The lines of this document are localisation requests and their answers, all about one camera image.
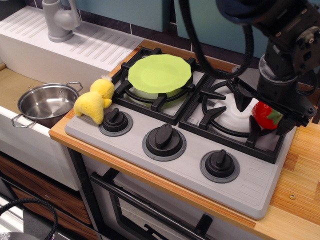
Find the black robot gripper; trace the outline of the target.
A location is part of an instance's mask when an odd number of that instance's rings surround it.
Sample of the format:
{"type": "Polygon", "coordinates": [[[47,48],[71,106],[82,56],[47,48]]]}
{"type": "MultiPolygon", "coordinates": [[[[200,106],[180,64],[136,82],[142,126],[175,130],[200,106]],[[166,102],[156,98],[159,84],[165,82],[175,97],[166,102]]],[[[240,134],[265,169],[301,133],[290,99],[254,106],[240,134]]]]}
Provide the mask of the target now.
{"type": "Polygon", "coordinates": [[[244,72],[228,78],[228,82],[240,112],[252,99],[257,99],[283,114],[276,135],[284,136],[295,126],[307,126],[317,113],[316,107],[299,89],[298,78],[293,72],[284,76],[273,72],[244,72]]]}

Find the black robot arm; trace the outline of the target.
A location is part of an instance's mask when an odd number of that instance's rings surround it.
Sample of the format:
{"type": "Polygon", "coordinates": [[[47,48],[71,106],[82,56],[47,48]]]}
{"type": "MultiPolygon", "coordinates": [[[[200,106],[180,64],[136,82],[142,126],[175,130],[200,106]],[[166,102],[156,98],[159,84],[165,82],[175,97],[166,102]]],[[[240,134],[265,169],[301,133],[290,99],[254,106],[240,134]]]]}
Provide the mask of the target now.
{"type": "Polygon", "coordinates": [[[299,81],[318,81],[320,65],[320,13],[306,0],[219,0],[220,13],[229,21],[259,29],[267,38],[258,70],[234,78],[236,106],[243,111],[257,99],[282,114],[277,134],[306,126],[317,110],[308,100],[313,90],[303,91],[299,81]]]}

